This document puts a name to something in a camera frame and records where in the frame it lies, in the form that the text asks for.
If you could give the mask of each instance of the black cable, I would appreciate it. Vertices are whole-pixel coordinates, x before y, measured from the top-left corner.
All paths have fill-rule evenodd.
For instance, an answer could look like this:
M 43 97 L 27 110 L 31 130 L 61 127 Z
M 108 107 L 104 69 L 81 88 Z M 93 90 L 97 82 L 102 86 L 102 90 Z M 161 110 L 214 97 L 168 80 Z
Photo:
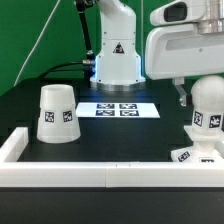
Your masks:
M 87 26 L 87 22 L 86 22 L 85 13 L 84 12 L 79 13 L 79 18 L 80 18 L 80 21 L 82 24 L 86 50 L 92 51 L 92 46 L 91 46 L 91 41 L 90 41 L 90 37 L 89 37 L 89 30 L 88 30 L 88 26 Z
M 58 70 L 56 70 L 58 68 L 63 68 L 63 67 L 71 66 L 71 65 L 82 65 L 82 61 L 74 61 L 74 62 L 68 62 L 68 63 L 64 63 L 64 64 L 60 64 L 60 65 L 55 65 L 54 67 L 51 67 L 44 73 L 40 74 L 38 78 L 43 79 L 50 72 L 58 71 Z
M 77 11 L 79 13 L 79 18 L 81 21 L 81 25 L 82 25 L 82 31 L 83 31 L 83 36 L 84 36 L 84 41 L 85 41 L 85 45 L 86 45 L 86 57 L 87 59 L 95 59 L 95 55 L 93 53 L 92 50 L 92 46 L 91 46 L 91 41 L 90 41 L 90 36 L 89 36 L 89 30 L 88 30 L 88 25 L 86 22 L 86 16 L 85 16 L 85 9 L 92 7 L 93 6 L 93 2 L 92 1 L 84 1 L 84 0 L 75 0 L 75 5 L 77 8 Z

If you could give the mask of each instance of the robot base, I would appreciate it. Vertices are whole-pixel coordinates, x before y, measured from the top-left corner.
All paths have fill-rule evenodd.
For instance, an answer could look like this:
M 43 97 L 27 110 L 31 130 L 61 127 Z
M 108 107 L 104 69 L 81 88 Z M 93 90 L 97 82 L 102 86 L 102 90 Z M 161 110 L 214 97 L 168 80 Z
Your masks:
M 174 150 L 171 152 L 173 162 L 199 162 L 199 163 L 217 163 L 224 162 L 221 154 L 214 149 L 212 153 L 206 153 L 195 150 L 193 147 Z
M 127 84 L 127 85 L 113 85 L 113 84 L 105 84 L 100 82 L 90 81 L 91 88 L 94 89 L 101 89 L 105 91 L 111 92 L 129 92 L 135 91 L 145 88 L 145 79 L 134 84 Z

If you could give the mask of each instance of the white cylinder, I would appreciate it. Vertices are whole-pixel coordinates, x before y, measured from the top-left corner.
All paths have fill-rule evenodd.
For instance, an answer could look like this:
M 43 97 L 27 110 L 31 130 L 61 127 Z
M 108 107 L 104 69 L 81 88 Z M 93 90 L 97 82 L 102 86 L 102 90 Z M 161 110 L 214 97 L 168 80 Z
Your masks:
M 224 111 L 224 79 L 211 75 L 199 79 L 192 88 L 194 132 L 216 135 L 222 128 Z
M 46 143 L 66 143 L 80 137 L 72 86 L 47 85 L 41 89 L 37 138 Z

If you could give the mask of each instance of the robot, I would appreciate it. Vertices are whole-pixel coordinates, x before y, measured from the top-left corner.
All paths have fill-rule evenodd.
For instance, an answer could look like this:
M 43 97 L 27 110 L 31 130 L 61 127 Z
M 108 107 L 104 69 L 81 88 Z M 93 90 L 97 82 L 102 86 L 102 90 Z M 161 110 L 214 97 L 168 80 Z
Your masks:
M 152 79 L 173 78 L 186 106 L 189 98 L 181 86 L 185 77 L 224 71 L 224 1 L 176 0 L 153 11 L 150 20 L 163 27 L 148 35 L 146 73 Z M 184 128 L 194 143 L 172 151 L 171 157 L 175 162 L 223 162 L 216 143 L 224 140 L 224 79 L 203 77 L 191 93 L 192 126 Z
M 135 50 L 136 15 L 119 0 L 76 0 L 83 31 L 86 8 L 97 4 L 101 17 L 101 51 L 95 58 L 95 74 L 90 77 L 90 86 L 109 91 L 130 91 L 144 87 L 141 75 L 141 57 Z M 86 38 L 87 58 L 93 59 L 89 38 Z

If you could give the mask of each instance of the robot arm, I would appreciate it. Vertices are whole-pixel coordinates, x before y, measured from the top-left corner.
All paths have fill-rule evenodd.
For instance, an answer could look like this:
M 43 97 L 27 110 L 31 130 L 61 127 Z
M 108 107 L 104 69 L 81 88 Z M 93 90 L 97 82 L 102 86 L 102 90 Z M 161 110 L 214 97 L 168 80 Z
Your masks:
M 185 77 L 224 72 L 223 3 L 176 0 L 153 11 L 151 23 L 166 26 L 155 28 L 148 35 L 146 74 L 152 79 L 173 78 L 183 95 L 179 87 Z

